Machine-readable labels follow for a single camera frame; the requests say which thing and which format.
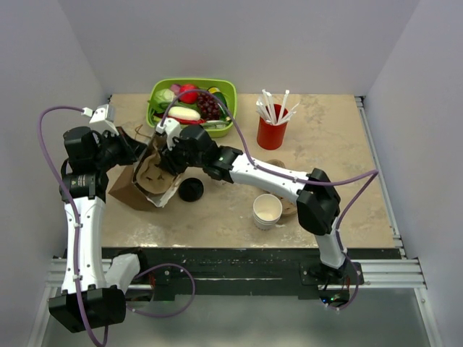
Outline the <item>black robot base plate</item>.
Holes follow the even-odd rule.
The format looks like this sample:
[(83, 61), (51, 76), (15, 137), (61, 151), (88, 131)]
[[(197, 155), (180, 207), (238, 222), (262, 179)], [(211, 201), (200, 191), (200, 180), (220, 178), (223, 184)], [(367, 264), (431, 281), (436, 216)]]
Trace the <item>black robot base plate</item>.
[(326, 280), (314, 248), (140, 247), (141, 268), (161, 269), (134, 280), (147, 286), (142, 299), (173, 301), (176, 296), (294, 296), (314, 299)]

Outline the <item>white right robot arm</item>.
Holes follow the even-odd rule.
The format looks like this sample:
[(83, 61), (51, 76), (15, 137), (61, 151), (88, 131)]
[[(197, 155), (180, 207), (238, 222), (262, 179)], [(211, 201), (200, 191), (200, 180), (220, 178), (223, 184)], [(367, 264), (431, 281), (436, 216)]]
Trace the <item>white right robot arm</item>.
[(256, 160), (234, 147), (217, 145), (199, 124), (158, 125), (155, 133), (166, 140), (159, 153), (161, 167), (169, 173), (201, 168), (216, 181), (257, 187), (289, 200), (297, 207), (300, 226), (315, 236), (324, 279), (337, 284), (347, 277), (345, 251), (335, 232), (340, 196), (324, 171), (290, 171)]

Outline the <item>white paper coffee cup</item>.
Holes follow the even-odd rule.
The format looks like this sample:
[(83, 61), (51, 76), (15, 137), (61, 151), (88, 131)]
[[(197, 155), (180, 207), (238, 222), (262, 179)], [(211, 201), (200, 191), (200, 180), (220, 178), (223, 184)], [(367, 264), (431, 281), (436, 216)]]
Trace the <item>white paper coffee cup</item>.
[(227, 184), (227, 182), (226, 182), (226, 181), (223, 181), (223, 180), (221, 180), (221, 181), (213, 180), (213, 183), (214, 183), (216, 186), (218, 186), (218, 187), (221, 187), (221, 186)]

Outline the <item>brown paper takeout bag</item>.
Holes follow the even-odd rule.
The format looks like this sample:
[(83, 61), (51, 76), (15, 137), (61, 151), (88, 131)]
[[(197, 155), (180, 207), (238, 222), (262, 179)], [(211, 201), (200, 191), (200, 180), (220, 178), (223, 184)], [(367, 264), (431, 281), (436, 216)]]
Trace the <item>brown paper takeout bag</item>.
[[(154, 137), (157, 137), (158, 141), (163, 140), (166, 144), (166, 140), (157, 134), (153, 134), (149, 140), (145, 141), (145, 144), (148, 145)], [(182, 175), (175, 176), (175, 180), (167, 192), (151, 194), (135, 183), (135, 169), (139, 162), (140, 159), (138, 162), (122, 169), (112, 187), (108, 190), (109, 195), (134, 210), (148, 211), (154, 208), (163, 208), (177, 192), (182, 181)]]

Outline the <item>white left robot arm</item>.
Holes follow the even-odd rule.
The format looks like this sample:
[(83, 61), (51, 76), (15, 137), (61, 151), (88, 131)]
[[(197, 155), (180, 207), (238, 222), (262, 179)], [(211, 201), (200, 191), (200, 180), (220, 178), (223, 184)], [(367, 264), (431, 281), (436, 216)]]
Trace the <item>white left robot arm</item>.
[(143, 283), (150, 275), (141, 248), (121, 251), (104, 270), (101, 246), (107, 173), (135, 163), (147, 146), (121, 127), (116, 133), (75, 127), (63, 138), (67, 159), (58, 177), (68, 225), (67, 264), (61, 293), (48, 310), (68, 331), (78, 333), (123, 322), (130, 283)]

